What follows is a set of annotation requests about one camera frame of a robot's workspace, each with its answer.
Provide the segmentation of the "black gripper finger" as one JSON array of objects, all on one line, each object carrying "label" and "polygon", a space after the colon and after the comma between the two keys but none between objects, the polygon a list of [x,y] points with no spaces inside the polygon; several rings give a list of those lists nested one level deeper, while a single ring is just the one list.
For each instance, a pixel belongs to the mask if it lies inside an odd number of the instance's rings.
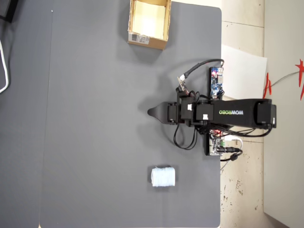
[{"label": "black gripper finger", "polygon": [[168,106],[168,102],[162,102],[156,107],[148,109],[147,114],[151,117],[154,117],[162,124],[168,124]]}]

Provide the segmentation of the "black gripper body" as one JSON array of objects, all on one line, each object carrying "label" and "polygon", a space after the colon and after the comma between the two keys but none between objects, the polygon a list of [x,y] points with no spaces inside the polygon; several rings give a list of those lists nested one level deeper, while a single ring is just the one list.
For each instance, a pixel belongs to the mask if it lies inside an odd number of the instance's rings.
[{"label": "black gripper body", "polygon": [[168,124],[175,125],[180,124],[180,104],[177,102],[168,102],[168,113],[167,113],[167,120]]}]

